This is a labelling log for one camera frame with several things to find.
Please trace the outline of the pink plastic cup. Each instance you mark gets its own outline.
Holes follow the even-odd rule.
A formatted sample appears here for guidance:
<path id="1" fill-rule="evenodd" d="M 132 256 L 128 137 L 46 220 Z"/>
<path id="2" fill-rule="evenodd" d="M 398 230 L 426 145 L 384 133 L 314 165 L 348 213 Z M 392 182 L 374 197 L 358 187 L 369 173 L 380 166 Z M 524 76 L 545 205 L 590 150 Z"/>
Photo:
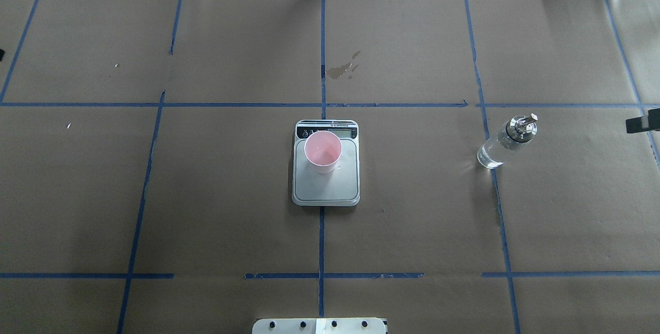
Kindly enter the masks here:
<path id="1" fill-rule="evenodd" d="M 328 174 L 332 172 L 343 147 L 340 138 L 328 130 L 318 130 L 311 134 L 304 144 L 304 155 L 314 172 Z"/>

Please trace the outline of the silver digital kitchen scale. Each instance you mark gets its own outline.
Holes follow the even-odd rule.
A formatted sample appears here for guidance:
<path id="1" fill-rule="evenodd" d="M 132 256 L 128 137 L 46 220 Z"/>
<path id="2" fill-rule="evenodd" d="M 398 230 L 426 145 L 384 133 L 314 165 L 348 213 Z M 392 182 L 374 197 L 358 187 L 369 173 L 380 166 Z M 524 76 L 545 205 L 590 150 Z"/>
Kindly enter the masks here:
<path id="1" fill-rule="evenodd" d="M 360 201 L 360 144 L 353 120 L 301 120 L 295 125 L 292 201 L 299 206 L 353 207 Z"/>

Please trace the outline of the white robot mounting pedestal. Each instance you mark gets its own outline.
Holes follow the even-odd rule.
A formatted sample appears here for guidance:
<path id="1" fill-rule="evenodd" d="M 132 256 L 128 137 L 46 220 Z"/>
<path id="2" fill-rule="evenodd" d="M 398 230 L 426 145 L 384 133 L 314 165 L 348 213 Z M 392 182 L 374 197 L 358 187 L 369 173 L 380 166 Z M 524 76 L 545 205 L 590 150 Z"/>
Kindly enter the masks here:
<path id="1" fill-rule="evenodd" d="M 252 333 L 388 333 L 388 325 L 376 317 L 271 318 L 257 320 Z"/>

